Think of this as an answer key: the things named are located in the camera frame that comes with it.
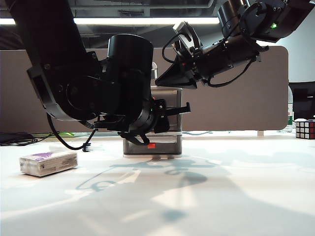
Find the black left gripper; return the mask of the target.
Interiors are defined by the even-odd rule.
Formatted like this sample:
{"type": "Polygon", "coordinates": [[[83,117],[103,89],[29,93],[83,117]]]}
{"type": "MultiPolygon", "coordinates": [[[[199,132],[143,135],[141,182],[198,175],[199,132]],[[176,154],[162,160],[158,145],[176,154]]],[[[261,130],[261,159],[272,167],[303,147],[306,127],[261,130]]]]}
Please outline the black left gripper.
{"type": "Polygon", "coordinates": [[[154,132],[164,133],[168,132],[170,125],[168,116],[184,114],[191,112],[190,103],[187,102],[184,107],[171,108],[166,110],[166,101],[164,99],[154,100],[153,113],[155,119],[154,132]]]}

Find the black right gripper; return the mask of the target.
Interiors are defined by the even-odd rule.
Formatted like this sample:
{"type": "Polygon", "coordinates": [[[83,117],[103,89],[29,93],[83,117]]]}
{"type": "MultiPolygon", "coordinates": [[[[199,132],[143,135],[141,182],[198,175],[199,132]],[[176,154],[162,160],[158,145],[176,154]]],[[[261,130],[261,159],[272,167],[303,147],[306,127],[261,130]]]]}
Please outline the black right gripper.
{"type": "Polygon", "coordinates": [[[233,63],[227,54],[226,40],[195,48],[193,63],[189,60],[175,58],[172,64],[155,80],[157,86],[183,89],[197,89],[197,82],[214,85],[210,80],[217,74],[233,68],[233,63]]]}

